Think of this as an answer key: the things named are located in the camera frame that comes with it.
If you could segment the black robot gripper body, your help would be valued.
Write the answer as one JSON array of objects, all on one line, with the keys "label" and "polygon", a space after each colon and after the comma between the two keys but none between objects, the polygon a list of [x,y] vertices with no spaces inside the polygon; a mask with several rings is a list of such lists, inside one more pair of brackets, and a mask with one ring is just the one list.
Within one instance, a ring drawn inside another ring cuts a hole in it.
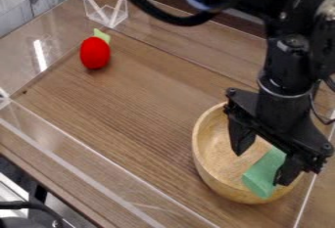
[{"label": "black robot gripper body", "polygon": [[225,91],[224,113],[255,131],[284,154],[303,159],[303,172],[319,173],[335,154],[335,147],[312,122],[313,86],[300,90],[259,83],[251,92],[235,87]]}]

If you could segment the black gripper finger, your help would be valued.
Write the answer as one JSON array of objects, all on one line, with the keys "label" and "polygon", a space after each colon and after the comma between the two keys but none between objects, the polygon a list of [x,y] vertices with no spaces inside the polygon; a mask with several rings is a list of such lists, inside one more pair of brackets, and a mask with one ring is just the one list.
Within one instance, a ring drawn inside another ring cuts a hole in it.
[{"label": "black gripper finger", "polygon": [[301,156],[293,154],[285,157],[284,163],[280,165],[275,173],[273,184],[289,186],[303,172]]},{"label": "black gripper finger", "polygon": [[232,150],[240,156],[255,142],[255,131],[232,117],[229,118],[228,130]]}]

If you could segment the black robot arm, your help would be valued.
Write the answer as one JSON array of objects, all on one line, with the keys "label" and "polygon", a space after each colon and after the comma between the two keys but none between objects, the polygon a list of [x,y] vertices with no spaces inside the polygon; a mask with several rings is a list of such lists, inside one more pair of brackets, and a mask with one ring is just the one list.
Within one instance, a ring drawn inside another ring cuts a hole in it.
[{"label": "black robot arm", "polygon": [[320,83],[335,91],[335,0],[185,0],[198,13],[174,16],[148,0],[128,0],[157,20],[181,26],[205,23],[225,9],[263,20],[267,54],[259,90],[226,90],[232,150],[237,155],[261,137],[285,154],[273,183],[288,186],[301,172],[317,173],[333,155],[312,121],[320,117],[313,97]]}]

